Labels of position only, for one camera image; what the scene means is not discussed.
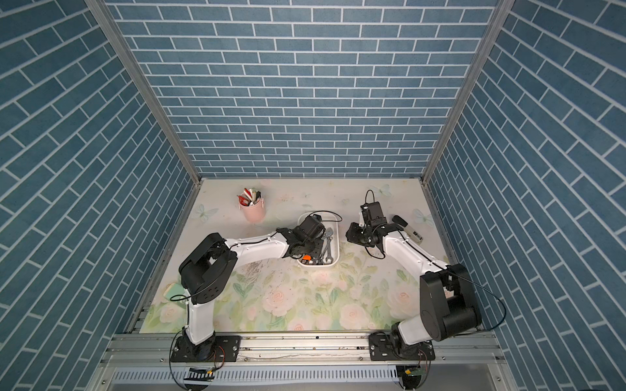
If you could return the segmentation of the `white storage box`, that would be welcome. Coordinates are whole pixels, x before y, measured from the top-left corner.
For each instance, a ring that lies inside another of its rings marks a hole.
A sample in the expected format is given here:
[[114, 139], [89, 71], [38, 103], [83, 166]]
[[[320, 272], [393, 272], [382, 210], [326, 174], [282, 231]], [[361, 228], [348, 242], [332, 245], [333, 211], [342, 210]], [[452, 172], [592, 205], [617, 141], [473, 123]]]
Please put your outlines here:
[[302, 214], [298, 219], [300, 225], [306, 217], [318, 216], [323, 224], [322, 233], [316, 241], [314, 253], [306, 256], [299, 256], [297, 260], [303, 267], [330, 268], [336, 265], [340, 258], [340, 240], [338, 237], [339, 223], [343, 220], [338, 213], [328, 210], [316, 210]]

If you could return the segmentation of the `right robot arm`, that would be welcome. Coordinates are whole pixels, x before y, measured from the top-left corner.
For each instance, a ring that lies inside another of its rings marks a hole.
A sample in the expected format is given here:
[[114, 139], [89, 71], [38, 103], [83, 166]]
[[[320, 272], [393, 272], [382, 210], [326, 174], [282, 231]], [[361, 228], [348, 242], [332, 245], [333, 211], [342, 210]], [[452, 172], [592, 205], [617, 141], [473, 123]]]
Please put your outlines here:
[[465, 267], [449, 265], [425, 251], [404, 232], [404, 223], [387, 221], [379, 202], [364, 203], [360, 212], [363, 222], [350, 225], [347, 240], [365, 249], [380, 250], [419, 281], [419, 314], [392, 327], [397, 345], [442, 341], [482, 323], [474, 285]]

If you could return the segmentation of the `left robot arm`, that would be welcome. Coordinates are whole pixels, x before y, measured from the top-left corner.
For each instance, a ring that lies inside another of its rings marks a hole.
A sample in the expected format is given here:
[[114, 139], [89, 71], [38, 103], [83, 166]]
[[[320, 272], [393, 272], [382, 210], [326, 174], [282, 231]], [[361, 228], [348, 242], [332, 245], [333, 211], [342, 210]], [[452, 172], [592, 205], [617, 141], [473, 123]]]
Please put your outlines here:
[[278, 228], [265, 236], [225, 239], [215, 232], [205, 237], [179, 266], [184, 292], [171, 298], [187, 303], [186, 340], [193, 347], [213, 344], [213, 300], [236, 267], [272, 258], [315, 259], [321, 255], [325, 231], [322, 217], [313, 213], [295, 228]]

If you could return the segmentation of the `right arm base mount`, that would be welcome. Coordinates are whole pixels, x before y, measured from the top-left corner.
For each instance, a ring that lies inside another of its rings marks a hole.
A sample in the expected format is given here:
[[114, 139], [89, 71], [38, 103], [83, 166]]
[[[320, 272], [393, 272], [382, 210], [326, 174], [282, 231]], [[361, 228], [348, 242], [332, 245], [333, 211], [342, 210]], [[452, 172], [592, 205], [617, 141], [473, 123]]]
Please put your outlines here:
[[433, 361], [435, 350], [430, 341], [409, 345], [398, 333], [373, 332], [368, 336], [372, 361]]

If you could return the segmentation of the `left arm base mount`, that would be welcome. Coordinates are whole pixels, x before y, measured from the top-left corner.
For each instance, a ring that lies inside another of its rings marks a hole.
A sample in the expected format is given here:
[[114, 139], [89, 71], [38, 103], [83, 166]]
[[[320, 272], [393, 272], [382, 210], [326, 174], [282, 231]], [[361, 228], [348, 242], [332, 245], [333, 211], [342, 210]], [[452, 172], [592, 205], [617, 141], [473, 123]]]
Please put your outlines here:
[[172, 363], [233, 363], [239, 355], [241, 336], [215, 334], [199, 345], [194, 345], [184, 332], [177, 337], [171, 351]]

